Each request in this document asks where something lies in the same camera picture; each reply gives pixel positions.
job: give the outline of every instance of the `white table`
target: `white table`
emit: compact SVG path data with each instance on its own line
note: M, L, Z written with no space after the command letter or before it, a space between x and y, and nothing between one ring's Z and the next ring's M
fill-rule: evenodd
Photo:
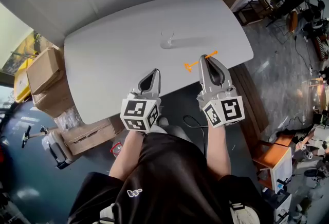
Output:
M161 32L174 32L171 49ZM227 68L252 59L248 39L222 0L156 0L93 22L65 39L65 66L75 105L90 124L120 112L144 73L161 71L161 95L198 81L184 63L217 50Z

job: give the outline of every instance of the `logo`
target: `logo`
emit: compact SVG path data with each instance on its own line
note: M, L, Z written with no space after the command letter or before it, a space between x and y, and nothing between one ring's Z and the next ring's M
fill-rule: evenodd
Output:
M143 120L125 119L125 123L131 130L146 130Z
M221 101L226 121L242 117L241 110L237 99Z
M204 112L208 116L212 125L217 125L221 122L218 114L216 113L215 109L212 107L211 104L204 110Z
M134 191L127 190L127 193L128 193L128 196L130 196L130 197L137 197L139 195L139 193L142 191L143 191L143 189L138 189L138 190L134 190Z
M127 107L124 111L124 115L143 117L145 107L146 101L128 101Z
M148 122L149 122L150 128L153 125L153 123L155 122L155 120L158 118L158 116L159 116L158 108L155 105L154 108L153 108L153 110L152 110L152 112L148 116Z

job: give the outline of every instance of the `gray floor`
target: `gray floor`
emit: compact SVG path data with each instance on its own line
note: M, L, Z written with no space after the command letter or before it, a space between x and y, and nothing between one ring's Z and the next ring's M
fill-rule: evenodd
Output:
M206 124L195 99L199 91L200 85L193 84L162 97L162 113L169 119L170 124L181 126L191 140L203 150L201 131L188 128L182 122L183 115L189 114L201 124ZM69 167L57 170L41 146L41 137L30 139L26 147L21 148L21 138L29 124L32 125L31 134L37 133L41 125L54 126L49 116L34 110L32 102L26 102L19 107L2 134L6 136L6 154L10 157L7 160L9 164L4 186L9 190L13 202L31 223L65 223L86 174L91 171L108 174L114 161L109 152L112 143L109 141L89 150ZM250 153L238 125L227 127L227 145L233 174L249 176L259 187Z
M312 108L319 106L319 100L315 95L315 88L308 92L308 83L310 78L318 77L320 69L320 62L311 42L306 43L302 35L297 36L296 49L305 59L305 64L295 50L294 37L290 33L284 36L287 33L286 27L276 27L284 23L276 22L276 25L265 28L267 23L267 20L263 20L244 27L254 53L254 58L246 62L246 66L261 96L270 123L263 132L264 140L283 128L297 129L312 123ZM312 74L308 69L310 64L313 67ZM297 118L290 121L295 117L302 121L303 116L306 118L305 125Z

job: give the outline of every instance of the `black cable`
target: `black cable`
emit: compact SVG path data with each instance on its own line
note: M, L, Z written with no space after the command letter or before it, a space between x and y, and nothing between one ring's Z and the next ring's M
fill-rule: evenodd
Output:
M197 124L197 126L190 125L187 121L185 121L186 118L191 118ZM206 157L207 156L207 153L206 153L206 137L205 137L204 128L207 128L208 126L207 125L201 125L193 116L190 116L190 115L184 115L183 116L183 122L189 128L198 128L198 129L201 129L202 136L204 138L204 156Z
M306 44L306 50L307 50L307 54L308 54L309 65L310 65L310 68L313 69L313 66L312 66L311 61L310 61L310 55L309 55L308 45L307 45L307 42L306 42L305 39L304 39L304 42Z
M327 127L328 126L327 124L317 124L316 126L322 126L324 127L324 129L329 129L329 127Z
M304 57L303 57L301 54L299 54L299 52L298 52L298 50L297 50L297 48L296 48L296 39L297 39L297 36L295 36L295 51L296 51L297 54L303 59L303 61L304 61L304 63L305 63L305 66L306 66L307 70L309 70L309 67L308 67L308 65L306 64L306 61L305 61Z
M313 139L313 138L311 138L311 140L313 140L313 141L321 141L321 142L324 142L324 141L321 140L321 139Z
M283 31L280 29L280 31L281 31L281 33L282 33L282 35L284 35L284 36L286 36L287 34L288 34L288 32L286 33L286 34L283 34ZM277 41L278 42L280 42L280 44L281 45L284 45L286 42L287 42L287 40L289 40L290 39L290 37L292 36L292 34L282 43L279 39L278 39L278 37L275 35L275 33L273 32L273 30L271 29L271 33L273 34L273 36L274 36L274 38L276 38L277 39Z
M287 127L290 125L290 122L293 121L293 120L295 120L296 118L298 118L298 121L299 121L301 124L303 124L303 122L300 120L300 118L299 118L298 116L296 116L296 117L294 117L294 118L291 118L291 119L289 120L288 124L285 126L285 128L282 129L281 131L284 131L285 129L287 129ZM276 130L275 130L272 134L270 134L270 136L267 138L267 141L269 141L270 137L271 137L275 132L276 132Z
M278 25L275 24L274 22L273 22L273 25L276 26L276 28L278 28L278 29L281 31L282 35L284 35L284 36L286 36L286 35L290 32L290 31L288 30L286 34L283 33L283 31L282 31L281 28L284 27L285 25L283 25L283 26L278 26Z

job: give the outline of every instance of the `person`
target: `person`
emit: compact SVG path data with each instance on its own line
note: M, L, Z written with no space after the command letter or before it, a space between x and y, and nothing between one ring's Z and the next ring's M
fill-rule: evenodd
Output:
M296 144L296 150L300 150L305 144L310 147L313 155L328 157L329 147L323 144L324 142L329 143L329 132L322 125L316 125L302 141Z
M273 223L273 211L231 175L225 128L209 124L206 157L180 137L129 131L109 176L86 177L68 223Z

